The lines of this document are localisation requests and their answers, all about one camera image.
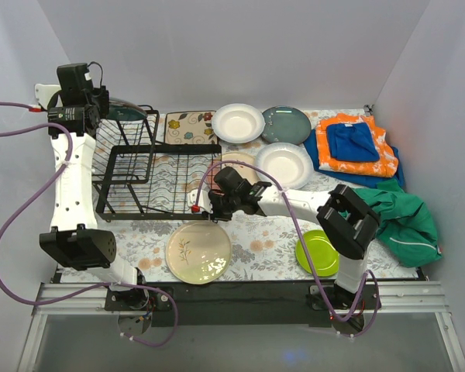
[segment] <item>blue towel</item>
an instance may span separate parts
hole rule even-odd
[[[316,171],[326,174],[328,176],[337,178],[338,180],[353,182],[354,184],[362,184],[368,188],[377,188],[377,184],[382,181],[392,180],[393,178],[398,181],[398,184],[403,188],[405,184],[405,176],[403,175],[403,167],[401,166],[401,161],[398,156],[398,149],[391,146],[391,149],[394,151],[394,155],[398,158],[398,170],[393,178],[384,178],[384,177],[375,177],[375,176],[363,176],[361,174],[348,174],[340,172],[331,172],[329,170],[319,170],[319,151],[317,150],[317,141],[315,139],[315,130],[310,132],[310,136],[303,142],[305,149],[310,155],[313,163],[313,167]]]
[[[378,161],[374,139],[365,122],[332,124],[326,129],[331,157],[341,161]]]

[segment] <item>stack of folded cloth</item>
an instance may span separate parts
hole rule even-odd
[[[394,178],[403,187],[398,149],[385,136],[373,116],[338,114],[321,120],[304,145],[321,173],[369,188]]]

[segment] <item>orange and white patterned towel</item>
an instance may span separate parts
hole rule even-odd
[[[339,161],[331,157],[326,129],[332,124],[348,123],[356,124],[366,122],[369,126],[375,149],[380,159],[373,162]],[[398,169],[398,159],[393,150],[386,143],[386,131],[375,125],[373,116],[351,116],[338,114],[333,118],[323,119],[315,128],[317,136],[317,149],[319,150],[320,168],[324,171],[333,171],[350,174],[364,174],[367,176],[393,177]]]

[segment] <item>green fabric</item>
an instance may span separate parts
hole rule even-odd
[[[405,193],[395,179],[379,182],[377,189],[354,191],[381,217],[377,238],[403,266],[418,267],[441,258],[436,226],[422,199]]]

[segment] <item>dish rack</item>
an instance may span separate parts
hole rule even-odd
[[[139,122],[103,120],[97,130],[92,184],[95,211],[105,220],[202,219],[191,213],[187,193],[222,158],[220,145],[169,145],[157,140],[159,112]],[[212,185],[219,172],[207,177]]]

